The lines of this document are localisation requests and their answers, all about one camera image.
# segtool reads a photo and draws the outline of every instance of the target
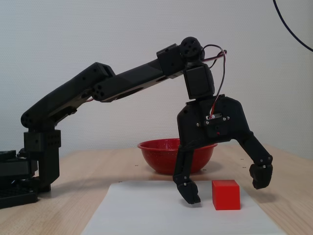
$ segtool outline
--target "robotic arm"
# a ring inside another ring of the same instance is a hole
[[[217,99],[214,96],[213,76],[203,63],[204,51],[198,40],[185,38],[179,46],[173,44],[156,55],[157,59],[118,75],[110,66],[94,63],[28,109],[21,117],[22,125],[28,128],[24,148],[17,156],[15,151],[0,152],[0,192],[19,189],[14,199],[0,199],[0,208],[35,202],[37,193],[50,191],[50,184],[59,177],[61,132],[55,126],[90,97],[112,102],[182,74],[189,98],[193,99],[177,118],[180,146],[173,180],[183,198],[190,204],[200,202],[197,186],[190,179],[194,150],[231,139],[236,139],[253,160],[253,186],[267,187],[272,156],[249,130],[240,102],[224,95]],[[37,167],[39,176],[34,177]]]

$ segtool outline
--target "table surface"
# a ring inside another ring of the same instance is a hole
[[[266,146],[274,157],[271,184],[255,190],[251,159],[238,145],[218,145],[194,181],[234,179],[287,234],[313,234],[313,161]],[[60,162],[60,177],[35,204],[0,210],[0,233],[77,235],[112,183],[126,180],[172,180],[155,173],[140,149],[73,152]]]

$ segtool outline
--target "plastic bowl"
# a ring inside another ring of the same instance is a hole
[[[179,144],[179,139],[163,139],[142,142],[138,144],[138,148],[141,149],[148,165],[157,173],[173,175]],[[200,171],[209,162],[215,146],[217,144],[195,150],[191,164],[191,173]]]

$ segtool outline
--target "cable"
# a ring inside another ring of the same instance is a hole
[[[93,98],[86,100],[85,103],[91,102],[91,101],[93,101]]]
[[[218,97],[219,97],[219,94],[220,94],[222,85],[223,85],[223,83],[224,83],[224,78],[225,78],[225,64],[226,64],[226,53],[225,53],[225,51],[224,51],[220,46],[214,45],[214,44],[208,44],[208,45],[206,45],[205,47],[203,47],[202,51],[203,51],[204,49],[206,49],[207,47],[217,47],[217,48],[219,48],[219,49],[221,50],[221,53],[223,54],[223,58],[224,58],[222,81],[221,81],[220,87],[219,87],[219,89],[218,89],[218,91],[217,91],[217,93],[216,93],[216,98],[215,98],[214,103],[213,103],[212,108],[211,108],[210,118],[212,118],[212,115],[213,115],[213,112],[214,112],[215,103],[216,103],[216,101],[217,101],[217,99],[218,99]]]
[[[313,52],[313,49],[312,49],[311,47],[307,46],[304,42],[302,42],[302,41],[291,31],[291,29],[288,27],[288,25],[287,25],[286,22],[284,21],[282,15],[280,14],[280,11],[279,11],[278,6],[277,6],[277,3],[276,3],[276,0],[273,0],[273,3],[274,3],[274,5],[275,5],[275,8],[276,8],[276,11],[277,11],[277,13],[278,13],[278,15],[279,15],[280,20],[282,21],[282,23],[284,24],[284,26],[286,27],[286,29],[289,31],[289,33],[290,33],[302,46],[304,46],[306,49],[308,49],[308,50],[310,50],[310,51]]]
[[[201,60],[201,61],[202,61],[202,62],[208,62],[208,61],[211,61],[211,60],[216,61],[217,59],[219,59],[219,58],[221,58],[221,57],[223,57],[222,52],[218,53],[217,56],[210,57],[210,58],[206,58],[206,59],[203,59],[203,60]]]

